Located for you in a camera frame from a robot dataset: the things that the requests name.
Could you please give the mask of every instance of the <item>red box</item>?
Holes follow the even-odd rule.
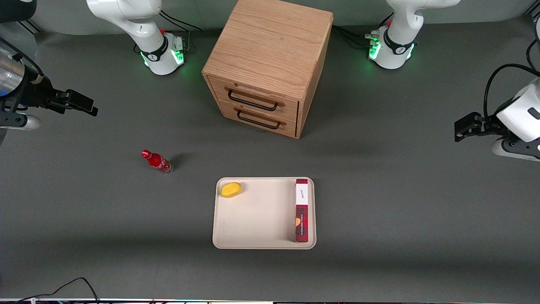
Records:
[[[296,180],[296,242],[308,241],[308,195],[309,184],[307,180]]]

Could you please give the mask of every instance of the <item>drawer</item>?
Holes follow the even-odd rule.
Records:
[[[296,138],[295,122],[256,113],[226,101],[218,101],[218,106],[221,113],[226,118],[243,122],[263,130]]]
[[[265,116],[296,121],[298,101],[259,92],[241,84],[219,80],[210,76],[208,81],[217,98],[222,101],[241,105],[246,110]]]

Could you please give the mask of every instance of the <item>wooden cabinet top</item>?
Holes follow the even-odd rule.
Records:
[[[202,72],[301,101],[333,18],[279,0],[238,0]]]

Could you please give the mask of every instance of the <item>metal cylinder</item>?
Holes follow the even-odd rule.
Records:
[[[24,64],[15,61],[11,55],[0,48],[0,96],[14,91],[24,76]]]

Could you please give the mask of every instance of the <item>red bottle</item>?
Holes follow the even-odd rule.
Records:
[[[143,150],[140,154],[142,157],[146,158],[150,167],[156,168],[165,175],[170,174],[172,170],[174,170],[173,165],[157,153]]]

